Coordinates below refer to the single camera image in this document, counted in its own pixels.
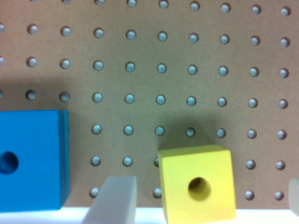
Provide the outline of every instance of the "wooden block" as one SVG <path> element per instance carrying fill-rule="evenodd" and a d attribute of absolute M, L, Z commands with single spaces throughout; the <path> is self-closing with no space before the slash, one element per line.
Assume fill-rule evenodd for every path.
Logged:
<path fill-rule="evenodd" d="M 164 214 L 168 224 L 235 218 L 231 152 L 220 146 L 160 150 Z"/>

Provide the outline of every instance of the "yellow wooden block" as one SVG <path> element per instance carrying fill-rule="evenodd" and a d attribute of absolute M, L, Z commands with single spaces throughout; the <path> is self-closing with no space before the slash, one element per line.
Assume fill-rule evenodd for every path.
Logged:
<path fill-rule="evenodd" d="M 158 151 L 164 214 L 168 224 L 235 218 L 231 152 L 220 146 Z"/>

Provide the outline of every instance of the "pegboard hole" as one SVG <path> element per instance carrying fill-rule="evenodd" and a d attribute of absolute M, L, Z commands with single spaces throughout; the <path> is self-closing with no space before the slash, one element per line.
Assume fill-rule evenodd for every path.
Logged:
<path fill-rule="evenodd" d="M 279 75 L 282 77 L 282 78 L 286 78 L 289 76 L 289 69 L 287 68 L 282 68 L 280 69 L 280 72 L 279 72 Z"/>
<path fill-rule="evenodd" d="M 166 98 L 163 95 L 158 95 L 156 98 L 156 102 L 158 105 L 163 105 L 166 102 Z"/>
<path fill-rule="evenodd" d="M 4 32 L 4 24 L 0 23 L 0 34 Z"/>
<path fill-rule="evenodd" d="M 255 98 L 249 99 L 249 107 L 255 108 L 258 106 L 258 104 L 259 104 L 259 102 L 257 99 L 255 99 Z"/>
<path fill-rule="evenodd" d="M 221 11 L 222 11 L 222 12 L 228 13 L 230 10 L 231 10 L 231 5 L 230 5 L 230 4 L 228 4 L 228 3 L 223 3 L 223 4 L 221 5 Z"/>
<path fill-rule="evenodd" d="M 29 67 L 36 67 L 37 66 L 37 59 L 36 58 L 34 58 L 34 57 L 29 57 L 28 59 L 27 59 L 27 61 L 26 61 L 26 63 L 27 63 L 27 65 L 29 66 Z"/>
<path fill-rule="evenodd" d="M 246 168 L 248 168 L 249 170 L 253 170 L 256 166 L 255 161 L 247 161 L 246 162 Z"/>
<path fill-rule="evenodd" d="M 254 35 L 254 36 L 251 38 L 251 45 L 253 45 L 253 46 L 258 46 L 260 43 L 261 43 L 261 38 L 258 37 L 257 35 Z"/>
<path fill-rule="evenodd" d="M 91 159 L 92 166 L 98 166 L 101 164 L 101 158 L 99 157 L 92 157 Z"/>
<path fill-rule="evenodd" d="M 28 25 L 27 27 L 27 32 L 30 34 L 30 35 L 36 35 L 37 32 L 38 32 L 38 28 L 35 24 L 30 24 Z"/>
<path fill-rule="evenodd" d="M 124 132 L 126 135 L 131 135 L 131 134 L 133 134 L 134 129 L 133 129 L 132 126 L 127 125 L 127 126 L 125 126 L 125 127 L 123 128 L 123 132 Z"/>
<path fill-rule="evenodd" d="M 186 130 L 186 135 L 188 137 L 194 137 L 195 136 L 195 129 L 194 128 L 189 128 Z"/>
<path fill-rule="evenodd" d="M 96 38 L 102 38 L 104 36 L 104 30 L 100 27 L 97 27 L 97 28 L 94 29 L 93 35 Z"/>
<path fill-rule="evenodd" d="M 283 16 L 285 16 L 285 17 L 290 16 L 291 13 L 292 13 L 292 11 L 291 11 L 291 8 L 290 8 L 290 7 L 283 7 L 283 8 L 281 9 L 281 14 L 282 14 Z"/>
<path fill-rule="evenodd" d="M 252 190 L 248 190 L 246 191 L 245 193 L 245 199 L 248 200 L 248 201 L 251 201 L 254 199 L 254 192 Z"/>
<path fill-rule="evenodd" d="M 155 189 L 153 192 L 152 192 L 152 196 L 156 199 L 159 199 L 162 197 L 162 191 L 161 189 Z"/>
<path fill-rule="evenodd" d="M 285 99 L 280 100 L 279 104 L 278 104 L 278 106 L 279 106 L 280 109 L 285 109 L 285 108 L 288 107 L 288 105 L 289 105 L 289 103 Z"/>
<path fill-rule="evenodd" d="M 64 92 L 62 92 L 62 93 L 59 94 L 59 99 L 60 99 L 62 102 L 67 102 L 67 101 L 69 101 L 70 97 L 71 97 L 71 96 L 69 95 L 69 93 L 68 93 L 67 91 L 64 91 Z"/>
<path fill-rule="evenodd" d="M 198 11 L 200 5 L 198 3 L 198 1 L 193 1 L 190 3 L 190 10 L 191 11 Z"/>
<path fill-rule="evenodd" d="M 284 161 L 277 161 L 276 167 L 278 170 L 284 170 L 286 168 L 286 163 Z"/>
<path fill-rule="evenodd" d="M 3 175 L 10 175 L 14 173 L 19 166 L 18 157 L 10 152 L 5 151 L 0 153 L 0 173 Z"/>
<path fill-rule="evenodd" d="M 165 31 L 161 31 L 159 34 L 158 34 L 158 39 L 162 42 L 166 41 L 168 38 L 168 34 L 167 32 Z"/>
<path fill-rule="evenodd" d="M 204 200 L 210 193 L 211 187 L 209 183 L 202 177 L 196 177 L 188 186 L 188 192 L 190 196 L 197 200 Z"/>
<path fill-rule="evenodd" d="M 127 72 L 134 72 L 135 71 L 135 64 L 134 63 L 127 63 L 125 65 L 125 70 L 127 70 Z"/>
<path fill-rule="evenodd" d="M 68 26 L 63 26 L 60 30 L 60 33 L 63 36 L 70 36 L 71 35 L 71 28 L 69 28 Z"/>
<path fill-rule="evenodd" d="M 94 124 L 93 127 L 92 127 L 92 132 L 93 132 L 94 134 L 99 134 L 99 133 L 101 133 L 101 132 L 102 132 L 102 127 L 101 127 L 101 125 L 99 125 L 99 124 Z"/>
<path fill-rule="evenodd" d="M 68 69 L 71 67 L 71 62 L 68 61 L 67 59 L 62 59 L 60 61 L 60 66 L 63 68 L 63 69 Z"/>
<path fill-rule="evenodd" d="M 260 75 L 260 70 L 257 67 L 251 67 L 249 73 L 252 77 L 257 77 L 258 75 Z"/>
<path fill-rule="evenodd" d="M 129 93 L 127 94 L 125 97 L 124 97 L 124 102 L 127 103 L 127 104 L 132 104 L 135 100 L 135 97 Z"/>
<path fill-rule="evenodd" d="M 124 165 L 124 166 L 132 166 L 132 164 L 133 164 L 133 160 L 132 160 L 132 158 L 131 157 L 125 157 L 123 160 L 122 160 L 122 164 Z"/>
<path fill-rule="evenodd" d="M 102 100 L 103 100 L 103 96 L 100 92 L 96 92 L 94 95 L 93 95 L 93 100 L 96 102 L 96 103 L 100 103 Z"/>
<path fill-rule="evenodd" d="M 159 167 L 159 158 L 158 158 L 158 157 L 153 161 L 153 164 L 154 164 L 156 167 Z"/>
<path fill-rule="evenodd" d="M 230 42 L 230 36 L 228 36 L 228 35 L 222 35 L 221 36 L 221 43 L 223 44 L 223 45 L 226 45 L 226 44 L 228 44 Z"/>
<path fill-rule="evenodd" d="M 220 107 L 225 107 L 227 105 L 227 100 L 225 97 L 221 97 L 218 99 L 218 102 L 217 102 L 218 106 Z"/>
<path fill-rule="evenodd" d="M 287 132 L 284 130 L 280 130 L 278 131 L 278 138 L 280 140 L 286 139 L 287 138 Z"/>
<path fill-rule="evenodd" d="M 255 15 L 259 15 L 259 14 L 262 12 L 262 8 L 261 8 L 261 6 L 260 6 L 260 5 L 254 5 L 254 6 L 252 7 L 252 12 L 253 12 L 253 14 L 255 14 Z"/>
<path fill-rule="evenodd" d="M 219 74 L 225 77 L 228 74 L 228 68 L 226 66 L 221 66 L 219 68 Z"/>
<path fill-rule="evenodd" d="M 188 68 L 188 73 L 190 75 L 195 75 L 197 73 L 197 67 L 194 64 L 190 65 Z"/>
<path fill-rule="evenodd" d="M 99 189 L 98 189 L 98 188 L 93 188 L 93 189 L 91 189 L 91 191 L 90 191 L 90 196 L 91 196 L 92 198 L 95 198 L 95 197 L 97 196 L 98 193 L 99 193 Z"/>
<path fill-rule="evenodd" d="M 283 48 L 287 48 L 291 44 L 291 40 L 288 37 L 283 37 L 280 40 L 280 44 Z"/>
<path fill-rule="evenodd" d="M 156 133 L 158 136 L 162 136 L 162 135 L 164 135 L 164 133 L 165 133 L 165 129 L 164 129 L 164 127 L 162 127 L 162 126 L 158 126 L 158 127 L 155 129 L 155 133 Z"/>
<path fill-rule="evenodd" d="M 247 131 L 247 137 L 248 138 L 253 139 L 253 138 L 256 138 L 256 136 L 257 136 L 257 133 L 256 133 L 255 130 L 250 129 L 250 130 Z"/>
<path fill-rule="evenodd" d="M 33 90 L 29 90 L 25 93 L 27 100 L 33 101 L 36 98 L 36 92 Z"/>
<path fill-rule="evenodd" d="M 163 63 L 158 64 L 157 71 L 158 71 L 158 73 L 161 73 L 161 74 L 165 73 L 167 71 L 166 65 Z"/>
<path fill-rule="evenodd" d="M 196 98 L 193 96 L 190 96 L 187 98 L 187 105 L 194 106 L 196 105 Z"/>
<path fill-rule="evenodd" d="M 101 71 L 104 68 L 104 64 L 101 61 L 95 61 L 93 63 L 93 69 L 95 71 Z"/>
<path fill-rule="evenodd" d="M 199 39 L 199 36 L 196 33 L 189 35 L 189 41 L 193 44 L 197 43 L 198 39 Z"/>
<path fill-rule="evenodd" d="M 125 35 L 129 40 L 134 40 L 136 38 L 136 32 L 134 30 L 128 30 Z"/>
<path fill-rule="evenodd" d="M 225 137 L 225 135 L 226 135 L 226 131 L 225 131 L 225 129 L 223 129 L 223 128 L 219 128 L 219 129 L 216 131 L 216 135 L 217 135 L 217 137 L 219 137 L 219 138 L 223 138 L 223 137 Z"/>
<path fill-rule="evenodd" d="M 167 8 L 168 8 L 168 5 L 169 5 L 169 3 L 168 3 L 167 0 L 160 0 L 160 2 L 159 2 L 159 7 L 160 7 L 161 9 L 167 9 Z"/>
<path fill-rule="evenodd" d="M 277 201 L 281 201 L 284 198 L 284 193 L 282 191 L 278 191 L 275 193 L 274 197 Z"/>
<path fill-rule="evenodd" d="M 127 0 L 127 4 L 129 7 L 136 7 L 137 0 Z"/>

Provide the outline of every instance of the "blue wooden block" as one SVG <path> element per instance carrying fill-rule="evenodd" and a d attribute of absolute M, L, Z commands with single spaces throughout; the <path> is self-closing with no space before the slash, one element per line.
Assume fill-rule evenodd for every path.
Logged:
<path fill-rule="evenodd" d="M 60 209 L 69 195 L 68 113 L 0 112 L 0 212 Z"/>

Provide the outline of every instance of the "pegboard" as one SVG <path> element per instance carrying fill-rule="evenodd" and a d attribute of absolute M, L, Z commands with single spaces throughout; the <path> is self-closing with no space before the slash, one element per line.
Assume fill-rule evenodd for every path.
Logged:
<path fill-rule="evenodd" d="M 157 150 L 218 144 L 232 151 L 237 208 L 288 208 L 299 169 L 295 1 L 2 0 L 0 11 L 1 110 L 69 111 L 65 206 L 91 205 L 109 175 L 136 175 L 137 206 L 161 206 Z"/>

